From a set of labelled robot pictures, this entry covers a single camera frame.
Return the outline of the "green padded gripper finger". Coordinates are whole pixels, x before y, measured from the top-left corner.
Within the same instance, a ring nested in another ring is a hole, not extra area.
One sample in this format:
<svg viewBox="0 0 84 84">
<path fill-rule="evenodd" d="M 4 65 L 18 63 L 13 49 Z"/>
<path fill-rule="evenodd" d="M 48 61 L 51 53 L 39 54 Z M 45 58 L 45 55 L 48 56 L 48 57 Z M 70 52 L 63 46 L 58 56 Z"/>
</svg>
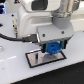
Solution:
<svg viewBox="0 0 84 84">
<path fill-rule="evenodd" d="M 68 44 L 68 39 L 63 41 L 62 49 L 66 49 L 67 44 Z"/>
<path fill-rule="evenodd" d="M 41 52 L 45 52 L 46 51 L 46 44 L 41 44 Z"/>
</svg>

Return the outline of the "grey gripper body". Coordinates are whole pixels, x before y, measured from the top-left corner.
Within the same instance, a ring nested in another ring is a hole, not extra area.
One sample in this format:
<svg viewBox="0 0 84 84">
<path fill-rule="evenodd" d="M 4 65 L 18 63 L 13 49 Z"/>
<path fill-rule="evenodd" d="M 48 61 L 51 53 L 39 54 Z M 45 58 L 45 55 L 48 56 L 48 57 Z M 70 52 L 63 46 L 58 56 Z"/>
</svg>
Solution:
<svg viewBox="0 0 84 84">
<path fill-rule="evenodd" d="M 38 26 L 36 30 L 39 44 L 66 40 L 74 34 L 72 24 L 64 21 L 57 22 L 56 24 Z"/>
</svg>

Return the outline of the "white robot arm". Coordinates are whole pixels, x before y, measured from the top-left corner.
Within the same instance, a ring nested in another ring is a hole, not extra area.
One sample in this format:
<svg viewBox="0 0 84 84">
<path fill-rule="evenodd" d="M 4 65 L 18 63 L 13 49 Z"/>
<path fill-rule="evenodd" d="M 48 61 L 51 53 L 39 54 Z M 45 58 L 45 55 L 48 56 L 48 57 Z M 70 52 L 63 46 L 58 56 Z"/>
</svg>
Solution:
<svg viewBox="0 0 84 84">
<path fill-rule="evenodd" d="M 36 43 L 45 52 L 48 43 L 70 39 L 70 22 L 81 0 L 20 0 L 17 14 L 18 38 Z"/>
</svg>

